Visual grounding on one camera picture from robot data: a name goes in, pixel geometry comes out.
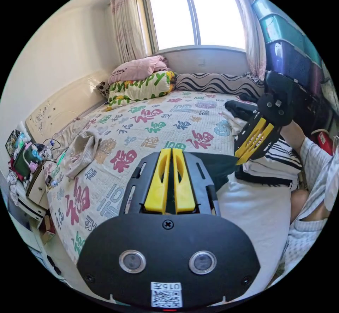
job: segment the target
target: nightstand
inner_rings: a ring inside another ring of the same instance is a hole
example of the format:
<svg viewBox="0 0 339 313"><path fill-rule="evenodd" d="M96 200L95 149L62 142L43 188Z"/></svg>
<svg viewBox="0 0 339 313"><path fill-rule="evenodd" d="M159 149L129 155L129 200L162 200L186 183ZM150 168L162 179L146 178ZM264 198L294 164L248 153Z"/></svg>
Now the nightstand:
<svg viewBox="0 0 339 313"><path fill-rule="evenodd" d="M27 186L26 197L44 209L49 208L42 164L34 172L32 180Z"/></svg>
<svg viewBox="0 0 339 313"><path fill-rule="evenodd" d="M26 190L21 182L17 182L18 206L30 217L40 222L46 215L46 209L26 197Z"/></svg>

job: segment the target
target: person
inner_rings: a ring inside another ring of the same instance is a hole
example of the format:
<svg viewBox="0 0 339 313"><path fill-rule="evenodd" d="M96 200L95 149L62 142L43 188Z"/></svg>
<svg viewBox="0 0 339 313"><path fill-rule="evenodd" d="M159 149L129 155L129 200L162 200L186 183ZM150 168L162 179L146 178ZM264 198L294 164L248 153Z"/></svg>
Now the person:
<svg viewBox="0 0 339 313"><path fill-rule="evenodd" d="M339 189L339 137L334 138L333 156L308 139L292 121L280 132L301 157L308 191L291 193L291 225L278 270L269 287L288 274L318 238L333 208Z"/></svg>

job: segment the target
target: wall outlet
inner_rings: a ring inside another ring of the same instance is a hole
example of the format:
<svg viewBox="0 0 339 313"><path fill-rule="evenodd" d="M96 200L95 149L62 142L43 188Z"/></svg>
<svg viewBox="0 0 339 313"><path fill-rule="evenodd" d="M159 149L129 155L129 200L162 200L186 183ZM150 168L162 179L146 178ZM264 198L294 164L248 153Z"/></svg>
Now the wall outlet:
<svg viewBox="0 0 339 313"><path fill-rule="evenodd" d="M205 65L205 59L198 59L198 66L204 66Z"/></svg>

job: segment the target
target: qr code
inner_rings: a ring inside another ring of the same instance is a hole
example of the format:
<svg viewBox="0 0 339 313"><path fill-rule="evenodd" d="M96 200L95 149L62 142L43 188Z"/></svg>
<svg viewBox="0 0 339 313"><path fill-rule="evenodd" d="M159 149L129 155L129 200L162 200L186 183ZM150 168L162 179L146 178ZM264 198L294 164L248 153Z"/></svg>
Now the qr code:
<svg viewBox="0 0 339 313"><path fill-rule="evenodd" d="M152 291L152 307L182 307L181 291Z"/></svg>

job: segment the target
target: pink floral curtain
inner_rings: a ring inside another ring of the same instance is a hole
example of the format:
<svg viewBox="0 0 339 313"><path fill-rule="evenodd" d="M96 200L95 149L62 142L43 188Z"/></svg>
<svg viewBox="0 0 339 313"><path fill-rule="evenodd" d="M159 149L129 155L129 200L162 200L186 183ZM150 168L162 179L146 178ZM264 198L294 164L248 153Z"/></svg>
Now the pink floral curtain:
<svg viewBox="0 0 339 313"><path fill-rule="evenodd" d="M246 57L251 73L265 78L266 48L259 20L251 6L252 0L236 0L244 24Z"/></svg>
<svg viewBox="0 0 339 313"><path fill-rule="evenodd" d="M139 22L137 0L111 0L111 11L120 62L144 58L146 53Z"/></svg>

